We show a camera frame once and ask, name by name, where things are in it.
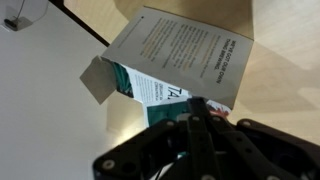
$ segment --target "screw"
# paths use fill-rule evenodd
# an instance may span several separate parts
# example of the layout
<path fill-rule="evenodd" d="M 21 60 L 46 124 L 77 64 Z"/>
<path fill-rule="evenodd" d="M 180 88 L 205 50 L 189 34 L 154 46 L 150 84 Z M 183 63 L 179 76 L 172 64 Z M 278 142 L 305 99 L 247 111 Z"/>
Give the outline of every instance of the screw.
<path fill-rule="evenodd" d="M 267 177 L 267 180 L 280 180 L 280 178 L 271 175 Z"/>
<path fill-rule="evenodd" d="M 249 121 L 243 121 L 242 124 L 245 125 L 245 126 L 251 126 L 251 123 Z"/>
<path fill-rule="evenodd" d="M 214 121 L 220 121 L 220 118 L 219 117 L 213 117 L 212 118 Z"/>
<path fill-rule="evenodd" d="M 168 126 L 173 126 L 174 123 L 173 123 L 172 121 L 169 121 L 169 122 L 167 122 L 167 125 L 168 125 Z"/>
<path fill-rule="evenodd" d="M 103 162 L 102 164 L 102 168 L 104 170 L 110 170 L 114 167 L 115 162 L 113 160 L 106 160 L 105 162 Z"/>
<path fill-rule="evenodd" d="M 197 117 L 197 116 L 194 116 L 194 117 L 192 117 L 192 120 L 194 120 L 194 121 L 200 121 L 200 118 Z"/>
<path fill-rule="evenodd" d="M 216 180 L 213 176 L 206 174 L 201 177 L 201 180 Z"/>

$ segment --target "white table surface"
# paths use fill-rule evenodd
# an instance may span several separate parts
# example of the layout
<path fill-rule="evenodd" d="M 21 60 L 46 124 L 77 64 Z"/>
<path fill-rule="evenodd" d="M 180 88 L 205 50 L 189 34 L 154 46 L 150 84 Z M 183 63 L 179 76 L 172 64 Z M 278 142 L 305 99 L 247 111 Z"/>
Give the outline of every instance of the white table surface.
<path fill-rule="evenodd" d="M 26 29 L 0 26 L 0 179 L 93 179 L 107 108 L 79 77 L 105 49 L 51 4 Z"/>

